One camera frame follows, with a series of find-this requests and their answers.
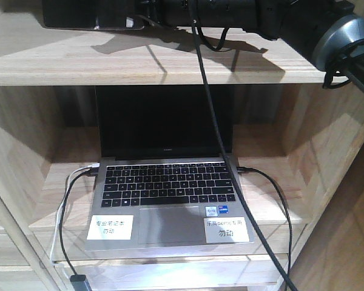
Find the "white paper sign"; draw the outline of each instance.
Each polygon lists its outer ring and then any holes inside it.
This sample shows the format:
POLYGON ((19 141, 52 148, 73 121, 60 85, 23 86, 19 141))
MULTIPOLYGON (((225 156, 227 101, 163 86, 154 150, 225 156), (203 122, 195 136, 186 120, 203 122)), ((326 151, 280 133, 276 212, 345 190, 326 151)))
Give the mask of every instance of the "white paper sign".
POLYGON ((207 243, 248 243, 243 217, 204 218, 207 243))
POLYGON ((133 215, 93 215, 87 239, 131 239, 133 215))

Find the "cable plug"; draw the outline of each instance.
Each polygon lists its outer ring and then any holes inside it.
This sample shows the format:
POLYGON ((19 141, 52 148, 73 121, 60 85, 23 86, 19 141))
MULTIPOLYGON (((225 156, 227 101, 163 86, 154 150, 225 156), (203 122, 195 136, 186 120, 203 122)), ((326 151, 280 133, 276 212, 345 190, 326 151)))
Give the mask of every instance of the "cable plug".
POLYGON ((86 275, 72 275, 70 276, 70 282, 75 291, 92 291, 86 275))

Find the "white cable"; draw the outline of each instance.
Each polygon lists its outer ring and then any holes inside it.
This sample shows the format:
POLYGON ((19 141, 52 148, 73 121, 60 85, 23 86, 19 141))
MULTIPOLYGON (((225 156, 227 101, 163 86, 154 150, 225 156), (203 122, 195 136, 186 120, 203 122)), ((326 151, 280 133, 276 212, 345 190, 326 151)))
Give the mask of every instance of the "white cable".
POLYGON ((75 173, 78 173, 82 170, 87 170, 87 169, 91 169, 91 168, 97 168, 99 167, 99 163, 95 163, 95 164, 92 164, 92 165, 88 165, 88 166, 85 166, 85 167, 81 167, 81 168, 78 168, 76 170, 74 170, 66 179, 66 183, 65 183, 65 193, 63 195, 63 198, 61 200, 61 203, 59 204, 59 207, 56 211, 56 215, 55 215, 55 228, 54 228, 54 235, 53 235, 53 241, 52 241, 52 244, 51 244, 51 250, 50 250, 50 263, 52 266, 54 267, 62 267, 62 272, 63 274, 65 275, 65 277, 67 279, 69 279, 69 275, 66 273, 65 271, 65 268, 64 268, 64 264, 62 263, 56 263, 53 261, 53 253, 54 253, 54 249, 55 249, 55 244, 56 244, 56 236, 57 236, 57 233, 58 233, 58 227, 59 227, 59 218, 61 217, 61 211, 62 211, 62 207, 63 207, 63 201, 65 199, 65 196, 67 194, 67 191, 69 189, 69 186, 70 186, 70 183, 71 183, 71 180, 72 180, 72 176, 75 174, 75 173))

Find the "black cable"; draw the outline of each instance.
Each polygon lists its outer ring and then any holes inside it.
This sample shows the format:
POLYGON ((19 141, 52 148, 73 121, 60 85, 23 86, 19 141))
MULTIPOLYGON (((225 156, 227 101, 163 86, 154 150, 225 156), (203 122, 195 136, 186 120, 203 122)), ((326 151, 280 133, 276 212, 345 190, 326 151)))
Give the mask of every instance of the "black cable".
POLYGON ((66 203, 67 203, 67 198, 69 197, 69 194, 70 194, 70 191, 74 185, 74 182, 81 176, 84 176, 84 175, 89 175, 89 174, 92 174, 92 171, 91 170, 88 170, 88 171, 85 171, 85 172, 82 172, 80 173, 79 175, 77 175, 73 181, 70 183, 69 185, 69 188, 67 189, 66 193, 65 193, 65 197, 64 197, 64 200, 63 200, 63 203, 62 203, 62 210, 61 210, 61 219, 59 220, 59 240, 61 241, 61 248, 62 248, 62 253, 63 255, 65 256, 65 259, 69 265, 69 267, 71 268, 71 270, 73 271, 74 275, 78 275, 76 270, 74 269, 72 263, 70 262, 69 260, 69 257, 67 256, 66 254, 66 250, 65 250, 65 247, 64 247, 64 244, 63 244, 63 237, 62 237, 62 225, 63 225, 63 217, 64 217, 64 214, 65 214, 65 208, 66 208, 66 203))
POLYGON ((280 198, 280 201, 283 205, 283 209, 285 211, 285 217, 289 226, 289 246, 288 246, 288 266, 287 266, 287 276, 290 277, 290 271, 291 271, 291 250, 292 250, 292 224, 290 219, 290 214, 288 212, 288 205, 285 199, 285 196, 281 190, 281 188, 278 186, 277 182, 272 179, 269 175, 265 174, 265 172, 262 172, 260 170, 257 170, 255 168, 247 168, 247 167, 237 167, 238 173, 258 173, 264 176, 268 181, 271 182, 271 184, 274 186, 275 190, 278 193, 278 196, 280 198))
POLYGON ((224 46, 225 43, 225 39, 226 39, 226 34, 228 33, 229 27, 226 27, 223 29, 223 32, 221 33, 221 37, 220 40, 218 41, 218 44, 216 47, 212 46, 210 44, 210 42, 206 39, 204 33, 202 32, 202 29, 200 26, 197 26, 197 31, 198 31, 198 35, 200 36, 200 39, 202 41, 202 43, 209 49, 211 49, 214 52, 218 52, 219 50, 221 50, 224 46))
POLYGON ((200 50, 200 45, 199 45, 199 41, 198 41, 198 35, 197 35, 197 31, 196 31, 196 23, 197 23, 198 17, 197 17, 197 14, 195 13, 195 9, 194 9, 194 5, 196 5, 196 2, 195 2, 195 0, 189 0, 188 4, 189 4, 189 14, 190 14, 190 19, 191 19, 192 33, 193 33, 193 37, 194 37, 194 44, 195 44, 195 49, 197 51, 198 63, 200 65, 200 70, 201 70, 201 75, 202 75, 202 79, 203 79, 203 83, 204 83, 206 97, 207 97, 207 101, 209 103, 212 122, 213 122, 214 130, 215 130, 217 142, 218 142, 218 145, 220 147, 221 155, 222 155, 222 157, 223 157, 223 159, 225 161, 226 167, 229 169, 229 174, 230 174, 230 177, 231 177, 231 181, 232 181, 232 183, 233 183, 233 185, 235 187, 237 196, 239 197, 240 202, 241 202, 241 204, 242 204, 242 206, 243 206, 243 208, 244 208, 244 210, 245 210, 245 212, 246 212, 246 214, 247 214, 253 228, 255 229, 256 234, 258 235, 262 245, 265 247, 265 249, 266 249, 268 255, 270 256, 272 262, 276 266, 277 270, 279 271, 279 273, 281 274, 283 279, 286 281, 287 285, 290 287, 291 291, 298 291, 298 289, 296 288, 294 283, 287 276, 285 270, 283 270, 283 267, 280 265, 278 259, 275 257, 274 252, 271 250, 269 244, 267 243, 266 238, 264 237, 263 233, 261 232, 261 230, 260 230, 258 224, 256 223, 251 211, 249 210, 248 205, 246 204, 246 202, 244 200, 241 189, 238 186, 236 177, 235 177, 233 171, 231 170, 231 164, 229 162, 228 156, 226 155, 225 148, 224 148, 223 142, 221 140, 220 131, 218 129, 218 125, 217 125, 217 122, 216 122, 211 91, 209 89, 209 84, 207 83, 205 69, 204 69, 202 55, 201 55, 201 50, 200 50))

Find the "intel sticker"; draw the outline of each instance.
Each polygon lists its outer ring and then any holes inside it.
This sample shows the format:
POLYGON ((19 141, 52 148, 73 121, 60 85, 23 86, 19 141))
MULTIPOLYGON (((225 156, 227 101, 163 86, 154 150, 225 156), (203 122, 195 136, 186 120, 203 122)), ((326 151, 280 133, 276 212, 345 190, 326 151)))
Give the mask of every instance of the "intel sticker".
POLYGON ((228 205, 220 205, 218 206, 218 211, 220 214, 228 213, 228 205))
POLYGON ((216 216, 218 216, 216 206, 206 206, 205 210, 206 210, 206 216, 207 217, 216 217, 216 216))

